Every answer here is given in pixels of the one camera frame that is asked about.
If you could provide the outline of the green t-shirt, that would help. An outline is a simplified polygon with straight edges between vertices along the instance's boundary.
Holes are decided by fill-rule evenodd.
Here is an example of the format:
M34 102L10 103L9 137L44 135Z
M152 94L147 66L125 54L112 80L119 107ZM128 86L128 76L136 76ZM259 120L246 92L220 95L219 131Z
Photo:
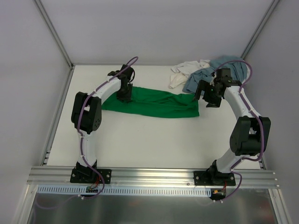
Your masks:
M114 93L103 103L102 109L166 119L199 117L199 104L191 94L142 87L133 87L129 102L119 101Z

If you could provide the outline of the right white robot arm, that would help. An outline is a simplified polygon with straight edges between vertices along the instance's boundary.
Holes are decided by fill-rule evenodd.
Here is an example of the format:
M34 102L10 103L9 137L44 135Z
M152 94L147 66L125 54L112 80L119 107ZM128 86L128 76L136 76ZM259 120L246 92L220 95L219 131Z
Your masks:
M236 124L229 138L229 149L199 177L203 182L219 185L234 180L233 170L243 161L259 161L266 150L271 120L261 116L249 102L244 83L234 80L228 68L217 69L211 82L201 80L194 98L203 99L209 107L219 107L226 100Z

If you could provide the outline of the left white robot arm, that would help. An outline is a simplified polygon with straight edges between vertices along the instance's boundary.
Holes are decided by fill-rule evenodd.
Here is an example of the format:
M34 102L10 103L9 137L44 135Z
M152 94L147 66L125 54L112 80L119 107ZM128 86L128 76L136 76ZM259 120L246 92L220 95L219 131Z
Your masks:
M130 102L134 78L134 69L124 64L120 70L111 71L107 80L90 94L78 92L75 96L71 122L79 136L79 159L74 170L86 182L93 182L97 177L97 159L92 138L102 121L102 105L113 94L122 103Z

